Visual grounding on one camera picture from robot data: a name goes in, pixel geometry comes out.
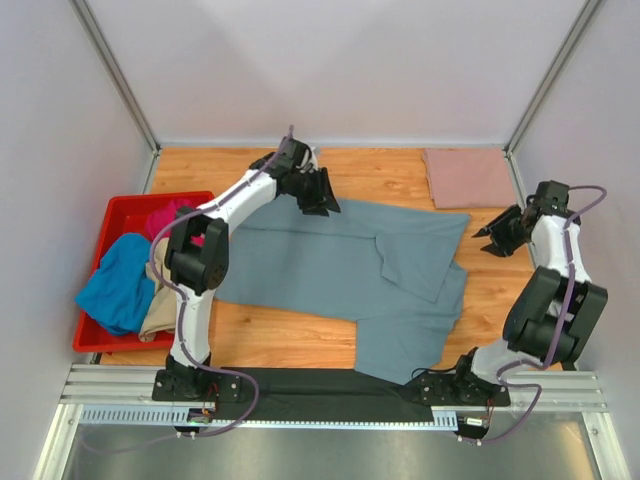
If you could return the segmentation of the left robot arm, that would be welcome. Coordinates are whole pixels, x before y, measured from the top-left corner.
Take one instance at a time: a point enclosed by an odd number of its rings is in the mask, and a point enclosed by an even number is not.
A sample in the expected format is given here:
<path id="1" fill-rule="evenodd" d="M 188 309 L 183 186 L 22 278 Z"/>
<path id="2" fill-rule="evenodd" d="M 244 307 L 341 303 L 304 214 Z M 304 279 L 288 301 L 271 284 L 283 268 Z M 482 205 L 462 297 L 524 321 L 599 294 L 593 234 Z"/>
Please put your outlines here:
<path id="1" fill-rule="evenodd" d="M 229 271 L 231 235 L 280 195 L 295 198 L 305 215 L 340 210 L 314 148 L 287 135 L 219 197 L 180 208 L 163 228 L 169 237 L 164 265 L 170 276 L 162 282 L 176 294 L 176 326 L 165 366 L 156 375 L 153 400 L 211 400 L 223 372 L 210 365 L 209 323 L 214 295 Z"/>

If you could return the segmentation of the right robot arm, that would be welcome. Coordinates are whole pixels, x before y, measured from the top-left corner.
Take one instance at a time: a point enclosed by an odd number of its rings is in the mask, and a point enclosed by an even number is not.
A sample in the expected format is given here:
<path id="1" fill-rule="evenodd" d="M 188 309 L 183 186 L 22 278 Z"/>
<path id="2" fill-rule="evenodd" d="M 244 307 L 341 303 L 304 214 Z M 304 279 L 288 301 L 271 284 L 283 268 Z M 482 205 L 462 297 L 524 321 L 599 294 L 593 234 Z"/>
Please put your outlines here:
<path id="1" fill-rule="evenodd" d="M 608 301 L 581 259 L 581 214 L 569 207 L 571 187 L 542 181 L 523 207 L 513 205 L 482 227 L 484 251 L 508 257 L 524 245 L 537 266 L 509 311 L 500 339 L 462 356 L 453 375 L 462 401 L 489 400 L 508 374 L 572 362 L 582 353 Z"/>

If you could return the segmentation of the grey blue t shirt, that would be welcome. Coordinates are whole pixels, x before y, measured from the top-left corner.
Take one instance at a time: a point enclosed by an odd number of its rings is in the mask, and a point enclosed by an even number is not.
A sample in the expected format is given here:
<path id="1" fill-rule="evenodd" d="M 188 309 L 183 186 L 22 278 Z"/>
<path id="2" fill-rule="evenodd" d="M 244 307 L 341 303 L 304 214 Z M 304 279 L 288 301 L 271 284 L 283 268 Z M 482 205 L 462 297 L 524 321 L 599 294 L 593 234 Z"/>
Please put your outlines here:
<path id="1" fill-rule="evenodd" d="M 230 242 L 217 299 L 351 321 L 356 371 L 396 384 L 440 362 L 463 311 L 467 272 L 455 261 L 470 222 L 343 199 L 329 217 L 279 197 Z"/>

